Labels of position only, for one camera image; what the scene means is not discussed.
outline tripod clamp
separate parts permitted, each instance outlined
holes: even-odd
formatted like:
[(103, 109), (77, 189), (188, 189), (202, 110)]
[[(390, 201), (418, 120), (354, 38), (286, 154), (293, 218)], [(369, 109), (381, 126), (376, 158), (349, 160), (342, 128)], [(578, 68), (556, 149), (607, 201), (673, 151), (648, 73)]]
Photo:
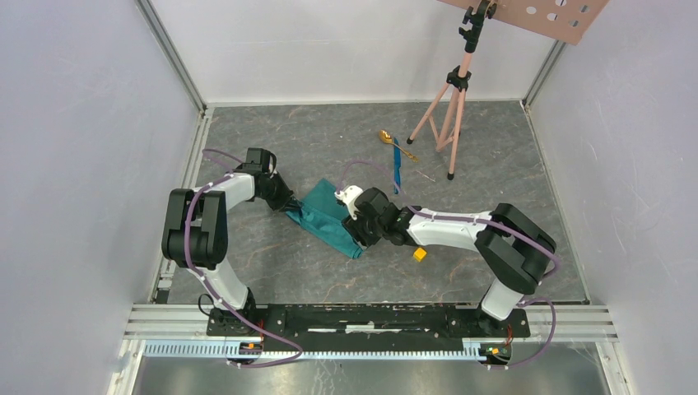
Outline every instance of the tripod clamp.
[(475, 52), (477, 41), (480, 40), (480, 33), (482, 33), (482, 26), (485, 24), (485, 18), (492, 19), (497, 11), (497, 4), (493, 0), (481, 0), (480, 5), (477, 6), (477, 12), (473, 14), (472, 11), (473, 8), (468, 7), (463, 17), (464, 25), (467, 25), (468, 22), (472, 24), (470, 30), (465, 30), (462, 27), (458, 28), (459, 34), (465, 39), (465, 52), (467, 53)]

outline pink tripod leg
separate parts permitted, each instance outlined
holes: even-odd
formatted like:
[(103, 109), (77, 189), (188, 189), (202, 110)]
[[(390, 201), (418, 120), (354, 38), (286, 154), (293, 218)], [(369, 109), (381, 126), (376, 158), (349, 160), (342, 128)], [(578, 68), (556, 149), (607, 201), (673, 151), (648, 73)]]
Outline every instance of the pink tripod leg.
[(451, 166), (449, 166), (449, 173), (447, 174), (447, 179), (454, 179), (454, 172), (456, 170), (456, 154), (458, 154), (458, 135), (460, 135), (460, 124), (463, 121), (463, 110), (465, 109), (465, 90), (460, 91), (458, 95), (458, 112), (456, 113), (456, 124), (454, 126), (454, 142), (451, 146)]
[(441, 134), (439, 135), (439, 141), (436, 142), (436, 151), (441, 152), (443, 149), (444, 141), (448, 137), (450, 132), (449, 127), (451, 126), (451, 119), (454, 117), (454, 112), (456, 110), (456, 104), (458, 103), (458, 90), (454, 88), (453, 93), (451, 93), (451, 101), (449, 102), (449, 109), (446, 110), (446, 116), (444, 117), (444, 124), (441, 125)]
[(434, 101), (431, 102), (431, 105), (429, 105), (429, 109), (427, 109), (424, 113), (424, 116), (421, 117), (421, 121), (419, 121), (419, 124), (417, 124), (414, 132), (412, 132), (412, 135), (410, 135), (410, 138), (407, 139), (407, 144), (412, 144), (412, 142), (414, 142), (416, 135), (421, 130), (421, 127), (424, 126), (426, 120), (429, 119), (429, 117), (431, 117), (431, 113), (434, 112), (436, 105), (439, 103), (439, 101), (441, 101), (441, 98), (444, 97), (444, 94), (446, 93), (447, 89), (449, 89), (449, 84), (444, 84), (444, 87), (441, 88), (439, 94), (436, 95), (436, 99), (434, 99)]

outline gold spoon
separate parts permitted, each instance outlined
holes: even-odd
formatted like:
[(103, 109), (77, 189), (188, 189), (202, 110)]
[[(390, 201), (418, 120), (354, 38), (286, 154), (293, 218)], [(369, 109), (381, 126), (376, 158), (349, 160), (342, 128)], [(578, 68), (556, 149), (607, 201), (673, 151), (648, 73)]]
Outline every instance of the gold spoon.
[(386, 132), (385, 130), (380, 129), (380, 130), (378, 131), (378, 138), (380, 139), (380, 141), (382, 141), (382, 142), (384, 142), (384, 143), (386, 143), (386, 144), (390, 144), (390, 145), (396, 146), (400, 151), (403, 152), (403, 154), (405, 154), (405, 156), (407, 156), (408, 158), (412, 159), (413, 161), (415, 161), (415, 162), (418, 162), (418, 161), (419, 161), (419, 159), (417, 159), (416, 156), (414, 156), (413, 154), (411, 154), (411, 153), (409, 153), (409, 152), (403, 150), (403, 148), (402, 148), (401, 146), (395, 144), (395, 143), (393, 142), (393, 137), (390, 136), (390, 134), (389, 134), (388, 132)]

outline wooden board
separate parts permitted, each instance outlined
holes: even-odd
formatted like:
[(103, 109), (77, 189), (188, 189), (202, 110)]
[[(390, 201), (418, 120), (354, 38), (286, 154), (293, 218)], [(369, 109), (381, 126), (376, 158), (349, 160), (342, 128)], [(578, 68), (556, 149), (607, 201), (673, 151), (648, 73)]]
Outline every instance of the wooden board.
[[(439, 0), (477, 10), (480, 0)], [(493, 19), (577, 44), (608, 0), (499, 0)]]

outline tripod stand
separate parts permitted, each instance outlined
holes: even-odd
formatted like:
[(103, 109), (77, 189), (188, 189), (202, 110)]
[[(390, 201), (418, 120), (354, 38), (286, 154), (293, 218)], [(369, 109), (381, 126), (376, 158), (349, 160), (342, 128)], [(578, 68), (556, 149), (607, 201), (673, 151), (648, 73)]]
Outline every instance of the tripod stand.
[[(448, 179), (454, 179), (454, 171), (456, 166), (456, 154), (458, 152), (458, 136), (460, 136), (461, 122), (463, 121), (463, 111), (465, 107), (465, 92), (468, 90), (468, 80), (470, 80), (471, 73), (468, 71), (470, 67), (470, 61), (472, 59), (472, 54), (475, 52), (477, 47), (477, 41), (480, 39), (480, 33), (482, 32), (482, 25), (484, 25), (485, 18), (492, 19), (495, 15), (497, 5), (492, 1), (481, 0), (480, 5), (477, 7), (477, 11), (473, 14), (472, 7), (468, 8), (463, 17), (463, 24), (467, 25), (468, 22), (472, 24), (470, 30), (465, 30), (464, 28), (458, 28), (459, 34), (465, 39), (465, 55), (463, 55), (463, 61), (460, 66), (457, 66), (452, 72), (450, 72), (446, 77), (446, 83), (444, 87), (434, 101), (431, 102), (429, 109), (427, 109), (424, 116), (417, 124), (412, 135), (407, 139), (407, 144), (412, 144), (414, 142), (416, 135), (419, 134), (421, 128), (424, 126), (426, 121), (429, 121), (432, 132), (434, 132), (434, 138), (436, 139), (436, 150), (441, 152), (449, 144), (451, 146), (451, 163), (449, 166), (449, 172), (447, 174)], [(434, 123), (434, 117), (432, 113), (436, 108), (436, 105), (444, 97), (449, 86), (453, 86), (454, 90), (451, 93), (451, 101), (449, 102), (449, 108), (446, 110), (446, 116), (444, 118), (444, 123), (441, 126), (441, 133), (436, 131), (436, 124)], [(449, 130), (451, 125), (451, 119), (454, 116), (454, 111), (456, 113), (456, 122), (454, 128)]]

